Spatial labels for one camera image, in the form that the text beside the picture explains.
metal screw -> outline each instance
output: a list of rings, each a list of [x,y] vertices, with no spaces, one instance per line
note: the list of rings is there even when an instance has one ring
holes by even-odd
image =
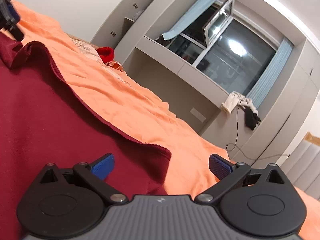
[[[210,194],[200,194],[197,196],[197,200],[203,203],[208,203],[213,200],[213,196]]]
[[[123,202],[126,200],[126,196],[123,194],[113,194],[113,195],[111,195],[110,199],[113,202]]]

power cord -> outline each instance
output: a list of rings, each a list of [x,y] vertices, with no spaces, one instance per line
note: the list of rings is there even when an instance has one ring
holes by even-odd
[[[236,137],[236,142],[235,143],[227,143],[226,145],[226,150],[227,152],[231,152],[233,151],[236,147],[237,149],[244,155],[244,157],[246,157],[248,160],[251,160],[251,161],[256,161],[257,159],[252,159],[252,158],[249,158],[247,157],[247,155],[244,154],[244,152],[240,149],[240,147],[237,145],[237,141],[238,141],[238,135],[239,135],[239,126],[238,126],[238,112],[239,112],[239,108],[240,108],[240,104],[241,104],[241,101],[239,102],[239,105],[238,105],[238,110],[237,110],[237,137]],[[233,145],[233,148],[228,150],[228,146],[229,145]],[[268,156],[268,157],[265,157],[265,158],[260,158],[259,160],[266,160],[266,159],[269,159],[269,158],[273,158],[273,157],[277,157],[277,156],[287,156],[289,157],[289,155],[287,154],[277,154],[277,155],[272,155],[272,156]]]

white logo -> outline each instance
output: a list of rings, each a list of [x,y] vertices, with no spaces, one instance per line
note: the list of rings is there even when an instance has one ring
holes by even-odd
[[[165,201],[165,198],[163,198],[163,197],[158,198],[158,199],[157,199],[157,201],[158,201],[158,202],[160,202],[160,203],[162,203],[162,202],[164,202],[164,201]]]

orange bed sheet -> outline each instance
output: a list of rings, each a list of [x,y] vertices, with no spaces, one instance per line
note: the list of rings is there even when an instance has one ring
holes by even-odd
[[[25,33],[22,43],[42,42],[63,78],[93,111],[133,138],[171,151],[164,183],[168,194],[194,197],[217,182],[208,169],[208,159],[212,153],[228,159],[225,150],[198,136],[169,111],[167,103],[138,85],[125,72],[106,70],[81,54],[57,21],[16,1],[12,3],[21,16],[19,27]],[[300,235],[304,239],[320,239],[320,202],[298,192],[308,207]]]

curtain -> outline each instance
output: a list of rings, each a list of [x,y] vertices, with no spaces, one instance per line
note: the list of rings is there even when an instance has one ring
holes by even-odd
[[[215,1],[216,0],[197,0],[169,31],[162,33],[164,40],[170,40],[183,32]]]
[[[253,105],[256,108],[260,106],[273,84],[276,82],[276,79],[286,64],[292,49],[293,44],[285,37],[266,70],[247,94],[247,98],[252,100]]]

